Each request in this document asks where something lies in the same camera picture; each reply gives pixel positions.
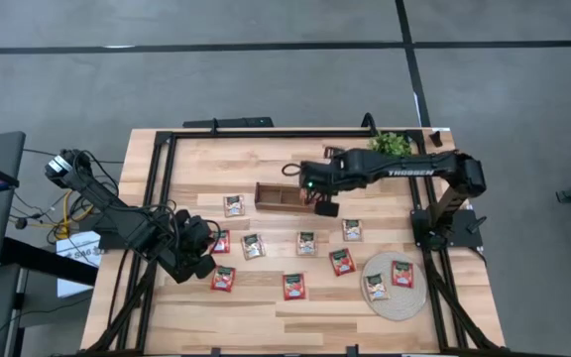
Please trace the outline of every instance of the white paper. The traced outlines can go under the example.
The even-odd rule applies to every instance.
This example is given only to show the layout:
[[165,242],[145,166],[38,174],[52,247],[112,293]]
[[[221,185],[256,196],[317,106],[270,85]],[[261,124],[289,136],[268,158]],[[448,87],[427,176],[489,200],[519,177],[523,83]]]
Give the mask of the white paper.
[[[57,241],[57,254],[77,262],[98,267],[100,266],[102,254],[98,249],[99,240],[100,236],[96,234],[96,232],[77,233],[72,235],[69,239]],[[57,296],[59,298],[71,297],[90,289],[92,289],[92,287],[85,284],[74,283],[65,279],[57,279]]]

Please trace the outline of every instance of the yellow cable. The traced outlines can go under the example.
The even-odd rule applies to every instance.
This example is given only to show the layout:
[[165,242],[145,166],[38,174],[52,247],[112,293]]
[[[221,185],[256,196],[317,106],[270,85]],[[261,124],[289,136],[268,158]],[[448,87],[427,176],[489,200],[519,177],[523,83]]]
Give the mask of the yellow cable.
[[[68,239],[69,235],[70,235],[69,225],[71,224],[71,222],[72,221],[79,221],[79,220],[85,218],[89,213],[91,213],[92,209],[94,209],[94,206],[89,206],[89,208],[85,209],[85,211],[80,213],[78,216],[72,217],[71,221],[67,221],[67,203],[69,201],[69,196],[71,195],[72,192],[73,191],[70,190],[68,193],[66,193],[65,198],[63,199],[63,222],[62,223],[57,223],[57,224],[28,223],[28,225],[31,227],[38,227],[38,228],[55,228],[55,227],[57,227],[57,231],[55,232],[55,237],[57,238],[57,240]],[[14,220],[12,218],[8,218],[8,220],[13,222],[13,223],[17,222],[16,220]]]

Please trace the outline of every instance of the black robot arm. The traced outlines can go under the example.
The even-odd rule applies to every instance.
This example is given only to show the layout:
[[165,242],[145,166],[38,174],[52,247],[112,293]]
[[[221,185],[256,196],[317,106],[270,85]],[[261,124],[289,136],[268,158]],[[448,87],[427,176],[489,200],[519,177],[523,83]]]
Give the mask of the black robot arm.
[[446,224],[467,198],[486,190],[482,164],[457,151],[390,158],[372,150],[351,149],[334,155],[329,164],[300,163],[299,185],[316,213],[336,216],[331,197],[340,191],[365,188],[382,178],[441,177],[449,183],[438,204],[429,207],[431,225]]
[[46,165],[46,176],[61,188],[77,191],[115,225],[125,245],[147,261],[157,261],[177,282],[193,273],[206,277],[214,268],[204,255],[211,231],[200,216],[178,213],[165,205],[129,207],[93,175],[89,156],[78,150],[63,150]]

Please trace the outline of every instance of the metal stand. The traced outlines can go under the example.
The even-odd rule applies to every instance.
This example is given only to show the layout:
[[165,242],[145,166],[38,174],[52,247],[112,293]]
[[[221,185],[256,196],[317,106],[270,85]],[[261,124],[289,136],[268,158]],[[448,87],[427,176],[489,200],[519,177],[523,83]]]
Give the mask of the metal stand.
[[2,265],[18,264],[22,268],[89,286],[96,283],[98,274],[98,269],[95,267],[8,237],[4,238],[0,263]]

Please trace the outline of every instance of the green plant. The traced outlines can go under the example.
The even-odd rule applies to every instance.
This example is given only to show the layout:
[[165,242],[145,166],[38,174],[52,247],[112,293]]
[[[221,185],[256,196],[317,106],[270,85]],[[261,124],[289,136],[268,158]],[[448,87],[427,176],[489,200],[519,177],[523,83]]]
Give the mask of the green plant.
[[408,142],[399,135],[394,133],[378,134],[370,139],[369,149],[377,151],[381,154],[389,156],[409,156],[411,155],[411,147]]

